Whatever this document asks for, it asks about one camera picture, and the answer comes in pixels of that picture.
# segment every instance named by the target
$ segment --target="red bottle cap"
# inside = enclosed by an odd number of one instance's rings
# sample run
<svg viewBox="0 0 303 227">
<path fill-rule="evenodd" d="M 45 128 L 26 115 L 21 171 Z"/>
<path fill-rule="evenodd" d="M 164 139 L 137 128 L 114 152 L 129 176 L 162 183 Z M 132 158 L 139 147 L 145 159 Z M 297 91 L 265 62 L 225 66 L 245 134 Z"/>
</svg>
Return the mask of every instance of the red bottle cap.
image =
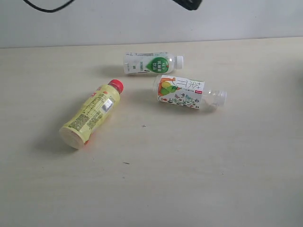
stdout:
<svg viewBox="0 0 303 227">
<path fill-rule="evenodd" d="M 123 91 L 123 88 L 124 88 L 123 83 L 117 79 L 111 80 L 108 84 L 113 86 L 115 89 L 117 89 L 117 91 L 119 93 L 121 93 Z"/>
</svg>

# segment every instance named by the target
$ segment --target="bottle cap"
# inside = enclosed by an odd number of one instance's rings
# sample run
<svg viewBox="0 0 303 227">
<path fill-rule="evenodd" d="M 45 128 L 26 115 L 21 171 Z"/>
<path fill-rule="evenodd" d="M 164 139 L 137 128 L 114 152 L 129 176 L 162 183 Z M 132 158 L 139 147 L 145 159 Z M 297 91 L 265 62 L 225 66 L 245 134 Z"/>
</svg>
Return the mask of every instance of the bottle cap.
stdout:
<svg viewBox="0 0 303 227">
<path fill-rule="evenodd" d="M 175 69 L 177 70 L 183 69 L 183 56 L 175 57 Z"/>
<path fill-rule="evenodd" d="M 122 93 L 124 86 L 123 86 L 123 83 L 121 81 L 119 81 L 117 79 L 113 79 L 108 84 L 113 86 L 115 89 L 117 89 L 117 91 L 119 93 Z"/>
<path fill-rule="evenodd" d="M 214 98 L 214 104 L 218 106 L 223 106 L 227 97 L 226 91 L 220 91 Z"/>
</svg>

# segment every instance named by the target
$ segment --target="white bottle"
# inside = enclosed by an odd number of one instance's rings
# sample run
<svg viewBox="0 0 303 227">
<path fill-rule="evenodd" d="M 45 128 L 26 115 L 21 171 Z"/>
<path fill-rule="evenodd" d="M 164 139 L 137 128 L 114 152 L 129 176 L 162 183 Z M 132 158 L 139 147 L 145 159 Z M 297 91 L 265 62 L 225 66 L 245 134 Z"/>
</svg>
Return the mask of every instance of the white bottle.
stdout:
<svg viewBox="0 0 303 227">
<path fill-rule="evenodd" d="M 205 82 L 169 75 L 158 75 L 153 84 L 153 91 L 158 101 L 201 109 L 205 106 L 223 106 L 227 93 L 204 87 Z"/>
<path fill-rule="evenodd" d="M 124 57 L 124 73 L 170 73 L 174 69 L 183 68 L 183 56 L 175 57 L 171 53 L 132 53 L 127 52 Z"/>
</svg>

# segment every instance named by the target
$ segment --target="table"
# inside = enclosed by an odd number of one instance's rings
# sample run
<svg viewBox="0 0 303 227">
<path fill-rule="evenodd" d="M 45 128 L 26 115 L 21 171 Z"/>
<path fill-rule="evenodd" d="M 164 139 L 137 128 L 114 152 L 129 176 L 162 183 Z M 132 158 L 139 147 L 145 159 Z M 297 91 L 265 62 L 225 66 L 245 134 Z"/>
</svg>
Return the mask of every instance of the table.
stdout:
<svg viewBox="0 0 303 227">
<path fill-rule="evenodd" d="M 126 51 L 183 54 L 173 75 L 226 106 L 158 103 Z M 75 151 L 58 130 L 111 79 L 121 103 Z M 303 225 L 303 38 L 1 49 L 0 91 L 1 227 Z"/>
</svg>

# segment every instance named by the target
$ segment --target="white bottle cap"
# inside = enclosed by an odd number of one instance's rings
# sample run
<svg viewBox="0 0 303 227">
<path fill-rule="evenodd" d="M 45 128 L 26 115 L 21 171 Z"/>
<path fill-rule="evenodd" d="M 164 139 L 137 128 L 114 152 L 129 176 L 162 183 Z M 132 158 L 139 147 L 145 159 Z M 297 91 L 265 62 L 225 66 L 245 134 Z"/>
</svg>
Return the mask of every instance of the white bottle cap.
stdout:
<svg viewBox="0 0 303 227">
<path fill-rule="evenodd" d="M 226 91 L 219 91 L 219 93 L 214 97 L 214 104 L 217 106 L 223 106 L 227 97 Z"/>
<path fill-rule="evenodd" d="M 177 70 L 183 69 L 183 56 L 175 57 L 175 65 L 174 68 Z"/>
</svg>

